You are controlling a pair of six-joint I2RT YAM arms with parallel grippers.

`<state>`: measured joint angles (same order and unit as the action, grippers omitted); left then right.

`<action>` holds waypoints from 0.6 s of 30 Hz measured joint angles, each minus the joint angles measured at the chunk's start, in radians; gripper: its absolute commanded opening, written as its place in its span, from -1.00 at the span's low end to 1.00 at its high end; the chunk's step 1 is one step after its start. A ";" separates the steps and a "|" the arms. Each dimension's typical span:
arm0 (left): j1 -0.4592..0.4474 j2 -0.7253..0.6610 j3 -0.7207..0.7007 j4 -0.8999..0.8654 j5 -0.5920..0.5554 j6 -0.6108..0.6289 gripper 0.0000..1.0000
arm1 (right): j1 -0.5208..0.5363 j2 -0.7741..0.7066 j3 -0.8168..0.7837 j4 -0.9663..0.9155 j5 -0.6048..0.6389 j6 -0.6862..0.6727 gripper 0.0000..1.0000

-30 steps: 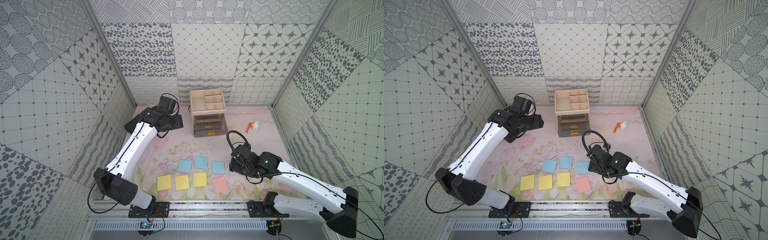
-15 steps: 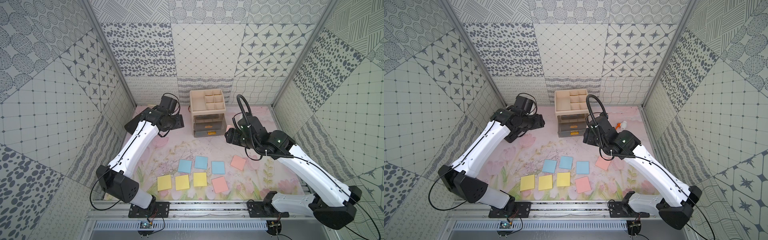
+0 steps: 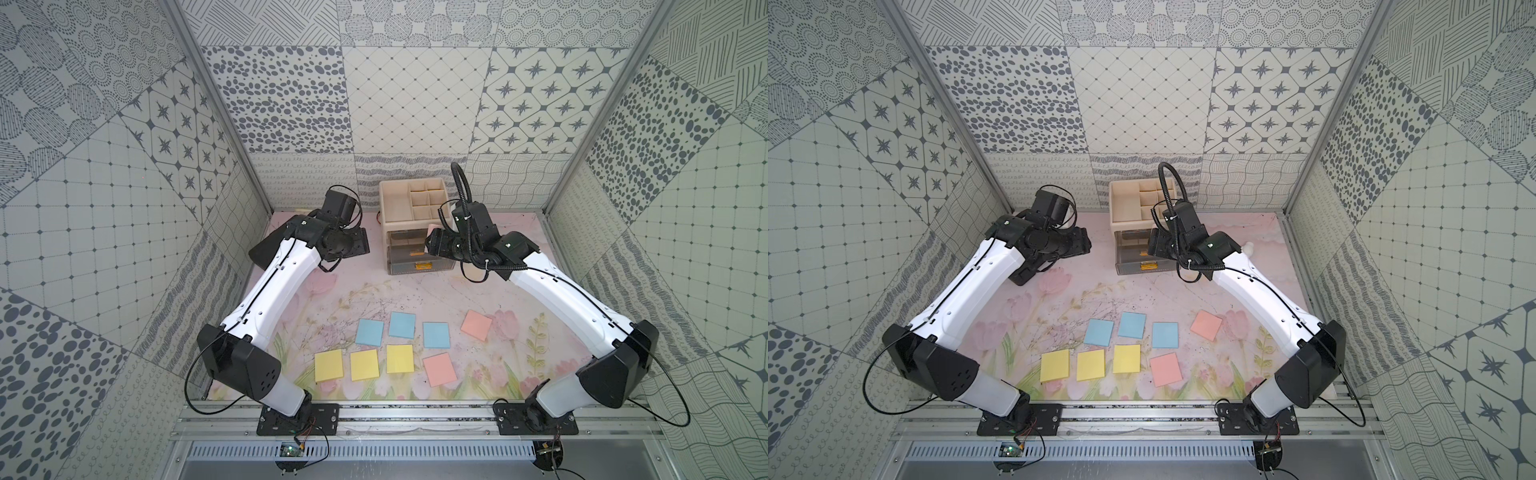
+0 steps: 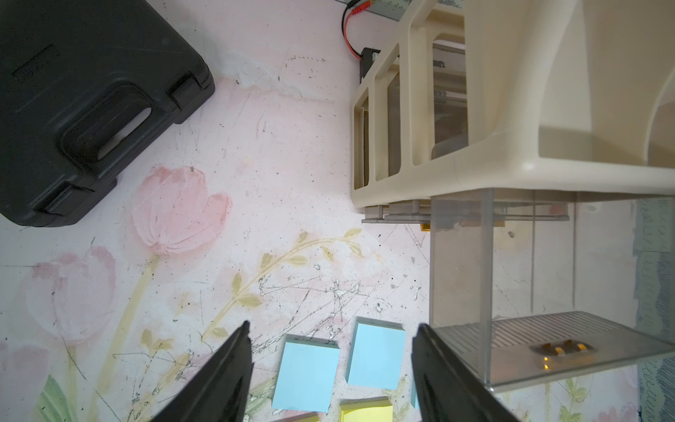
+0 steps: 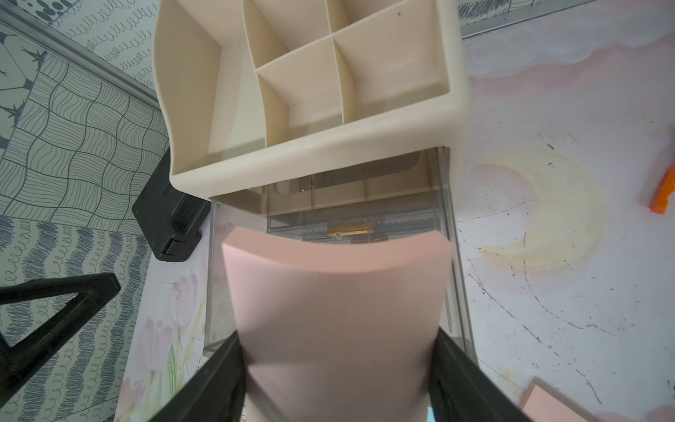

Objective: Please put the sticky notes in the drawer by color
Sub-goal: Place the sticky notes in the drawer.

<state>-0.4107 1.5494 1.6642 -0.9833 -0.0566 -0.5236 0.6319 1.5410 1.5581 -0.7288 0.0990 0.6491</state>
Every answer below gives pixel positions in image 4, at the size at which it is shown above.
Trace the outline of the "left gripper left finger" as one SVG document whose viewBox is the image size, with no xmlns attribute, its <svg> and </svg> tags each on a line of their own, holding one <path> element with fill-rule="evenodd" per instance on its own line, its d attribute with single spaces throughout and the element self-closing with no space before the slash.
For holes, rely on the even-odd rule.
<svg viewBox="0 0 675 422">
<path fill-rule="evenodd" d="M 245 321 L 154 420 L 242 421 L 253 371 L 249 331 Z"/>
</svg>

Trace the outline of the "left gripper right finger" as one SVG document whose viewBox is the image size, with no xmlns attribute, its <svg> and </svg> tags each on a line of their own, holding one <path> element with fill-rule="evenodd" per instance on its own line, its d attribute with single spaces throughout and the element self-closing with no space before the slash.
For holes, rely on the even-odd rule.
<svg viewBox="0 0 675 422">
<path fill-rule="evenodd" d="M 518 421 L 427 324 L 418 327 L 411 361 L 423 422 Z"/>
</svg>

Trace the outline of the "beige desktop drawer organizer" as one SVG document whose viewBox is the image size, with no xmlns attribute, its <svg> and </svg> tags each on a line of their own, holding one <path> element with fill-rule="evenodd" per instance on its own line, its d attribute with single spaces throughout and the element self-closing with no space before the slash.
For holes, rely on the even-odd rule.
<svg viewBox="0 0 675 422">
<path fill-rule="evenodd" d="M 432 47 L 464 47 L 468 143 L 434 156 Z M 674 192 L 671 1 L 412 2 L 353 97 L 356 207 L 507 188 Z"/>
</svg>

